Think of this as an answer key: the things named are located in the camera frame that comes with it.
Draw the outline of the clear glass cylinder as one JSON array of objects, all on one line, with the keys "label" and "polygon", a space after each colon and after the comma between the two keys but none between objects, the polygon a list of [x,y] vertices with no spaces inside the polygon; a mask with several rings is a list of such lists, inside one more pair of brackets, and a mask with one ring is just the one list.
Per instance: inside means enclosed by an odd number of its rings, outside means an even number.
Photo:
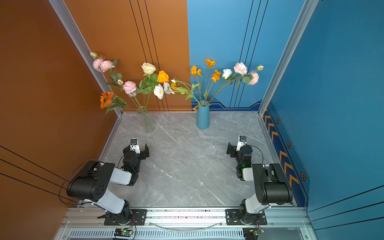
[{"label": "clear glass cylinder", "polygon": [[148,110],[146,108],[139,108],[137,113],[139,114],[141,125],[145,132],[152,133],[155,130],[155,124]]}]

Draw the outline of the teal cylindrical vase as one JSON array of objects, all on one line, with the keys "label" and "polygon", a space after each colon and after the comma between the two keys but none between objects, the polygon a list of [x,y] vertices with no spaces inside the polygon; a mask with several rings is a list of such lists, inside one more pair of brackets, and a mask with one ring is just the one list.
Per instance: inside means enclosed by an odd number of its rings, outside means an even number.
[{"label": "teal cylindrical vase", "polygon": [[197,107],[197,127],[207,129],[210,126],[210,106],[209,102],[201,101]]}]

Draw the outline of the orange gerbera flower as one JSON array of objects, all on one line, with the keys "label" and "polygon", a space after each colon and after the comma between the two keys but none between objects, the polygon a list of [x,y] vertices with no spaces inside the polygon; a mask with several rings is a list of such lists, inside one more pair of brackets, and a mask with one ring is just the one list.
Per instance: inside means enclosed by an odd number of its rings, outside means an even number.
[{"label": "orange gerbera flower", "polygon": [[115,95],[112,92],[103,92],[100,101],[101,109],[106,109],[106,114],[117,109],[133,109],[128,106],[127,102],[123,98]]}]

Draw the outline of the cream flower stem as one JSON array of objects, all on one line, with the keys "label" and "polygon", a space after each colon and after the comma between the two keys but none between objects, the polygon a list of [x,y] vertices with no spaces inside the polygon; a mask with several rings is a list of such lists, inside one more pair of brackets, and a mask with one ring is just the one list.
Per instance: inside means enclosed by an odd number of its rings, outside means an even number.
[{"label": "cream flower stem", "polygon": [[158,85],[156,67],[150,63],[143,63],[141,68],[144,72],[144,79],[139,82],[139,87],[136,89],[136,93],[142,94],[144,102],[142,105],[142,112],[147,109],[148,103],[153,93],[155,86]]}]

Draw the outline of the pink rose bud stem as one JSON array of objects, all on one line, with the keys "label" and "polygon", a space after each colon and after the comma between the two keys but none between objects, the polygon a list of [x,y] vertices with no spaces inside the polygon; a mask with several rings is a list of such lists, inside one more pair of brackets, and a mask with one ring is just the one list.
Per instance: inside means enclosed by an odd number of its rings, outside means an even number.
[{"label": "pink rose bud stem", "polygon": [[142,108],[141,104],[139,103],[138,99],[136,98],[136,95],[137,95],[136,83],[134,83],[132,81],[123,82],[121,79],[117,80],[117,82],[118,82],[118,88],[122,92],[125,92],[130,97],[130,99],[134,102],[134,104],[138,107],[138,110],[142,112],[143,108]]}]

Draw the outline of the white rose flower stem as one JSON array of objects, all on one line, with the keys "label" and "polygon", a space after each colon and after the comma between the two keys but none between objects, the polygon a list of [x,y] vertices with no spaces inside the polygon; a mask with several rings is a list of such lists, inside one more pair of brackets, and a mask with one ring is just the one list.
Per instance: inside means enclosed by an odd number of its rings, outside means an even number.
[{"label": "white rose flower stem", "polygon": [[226,87],[227,85],[230,85],[232,83],[232,75],[233,75],[233,71],[231,69],[224,69],[223,70],[223,74],[222,74],[222,83],[221,85],[219,86],[219,88],[217,89],[217,91],[215,92],[214,94],[214,98],[216,97],[217,94],[220,93],[220,91]]}]

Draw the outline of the pink rose flower stem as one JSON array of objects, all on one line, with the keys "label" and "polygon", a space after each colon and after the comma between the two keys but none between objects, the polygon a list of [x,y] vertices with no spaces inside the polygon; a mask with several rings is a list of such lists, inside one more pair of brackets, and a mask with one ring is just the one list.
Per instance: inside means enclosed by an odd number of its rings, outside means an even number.
[{"label": "pink rose flower stem", "polygon": [[259,78],[260,78],[259,72],[262,72],[264,68],[265,66],[259,65],[257,66],[256,69],[249,72],[248,68],[243,62],[236,63],[235,66],[231,69],[233,71],[233,75],[232,75],[232,83],[230,85],[236,83],[237,88],[240,87],[241,83],[254,86],[259,81]]}]

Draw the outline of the orange poppy flower stem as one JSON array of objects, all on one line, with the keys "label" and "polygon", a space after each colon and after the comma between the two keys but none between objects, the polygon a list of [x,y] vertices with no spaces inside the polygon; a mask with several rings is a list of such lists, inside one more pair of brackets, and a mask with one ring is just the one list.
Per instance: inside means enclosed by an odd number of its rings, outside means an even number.
[{"label": "orange poppy flower stem", "polygon": [[214,69],[217,62],[213,59],[204,59],[206,65],[205,71],[196,65],[190,68],[190,75],[195,80],[191,83],[190,93],[200,106],[208,106],[213,97],[210,97],[213,84],[222,79],[222,72]]}]

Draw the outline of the large pink peony stem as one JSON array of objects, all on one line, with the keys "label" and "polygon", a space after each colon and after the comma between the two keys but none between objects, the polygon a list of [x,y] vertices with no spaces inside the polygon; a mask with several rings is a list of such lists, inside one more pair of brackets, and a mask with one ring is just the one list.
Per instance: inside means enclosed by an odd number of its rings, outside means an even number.
[{"label": "large pink peony stem", "polygon": [[112,82],[107,83],[107,85],[113,86],[113,87],[116,87],[117,89],[119,89],[117,80],[119,80],[119,79],[122,80],[122,74],[117,73],[115,70],[117,63],[118,63],[118,60],[113,60],[113,61],[107,60],[106,58],[98,55],[95,52],[90,52],[90,56],[94,59],[93,67],[96,71],[98,71],[100,73],[106,73],[106,72],[110,73],[110,78],[112,79]]}]

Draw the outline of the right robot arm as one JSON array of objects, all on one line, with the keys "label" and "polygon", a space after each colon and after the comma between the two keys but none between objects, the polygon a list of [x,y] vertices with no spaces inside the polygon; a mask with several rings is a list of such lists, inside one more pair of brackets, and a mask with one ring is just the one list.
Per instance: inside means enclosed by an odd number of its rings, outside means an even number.
[{"label": "right robot arm", "polygon": [[227,147],[227,154],[237,162],[237,178],[254,183],[255,188],[255,193],[241,202],[239,211],[229,214],[229,225],[266,225],[266,209],[289,204],[294,198],[280,164],[253,164],[252,152],[253,147],[242,141]]}]

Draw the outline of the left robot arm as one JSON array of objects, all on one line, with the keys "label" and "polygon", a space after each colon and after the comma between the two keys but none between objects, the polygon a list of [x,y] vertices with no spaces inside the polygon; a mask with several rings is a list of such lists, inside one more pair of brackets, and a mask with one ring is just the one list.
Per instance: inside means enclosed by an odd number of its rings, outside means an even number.
[{"label": "left robot arm", "polygon": [[105,211],[99,216],[106,226],[143,226],[147,210],[131,210],[130,203],[108,189],[110,183],[134,186],[139,178],[141,161],[150,156],[145,145],[140,150],[137,139],[132,139],[123,150],[123,166],[113,163],[88,161],[67,186],[67,195],[91,203]]}]

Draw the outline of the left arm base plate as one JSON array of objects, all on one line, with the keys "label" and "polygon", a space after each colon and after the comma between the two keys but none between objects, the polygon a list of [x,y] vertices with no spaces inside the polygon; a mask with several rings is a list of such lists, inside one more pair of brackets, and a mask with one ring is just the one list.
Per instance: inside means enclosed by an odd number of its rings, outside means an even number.
[{"label": "left arm base plate", "polygon": [[106,213],[104,215],[105,226],[144,226],[147,218],[147,210],[145,209],[133,209],[130,210],[127,216],[123,217],[123,214],[115,215]]}]

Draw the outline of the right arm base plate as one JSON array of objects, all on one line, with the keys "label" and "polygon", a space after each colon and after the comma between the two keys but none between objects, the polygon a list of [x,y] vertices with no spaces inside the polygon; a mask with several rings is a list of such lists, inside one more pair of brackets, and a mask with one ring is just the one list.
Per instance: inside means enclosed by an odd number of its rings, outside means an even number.
[{"label": "right arm base plate", "polygon": [[266,226],[268,224],[265,213],[249,214],[247,212],[241,213],[239,209],[226,209],[225,214],[226,214],[226,223],[229,226],[237,226],[237,225]]}]

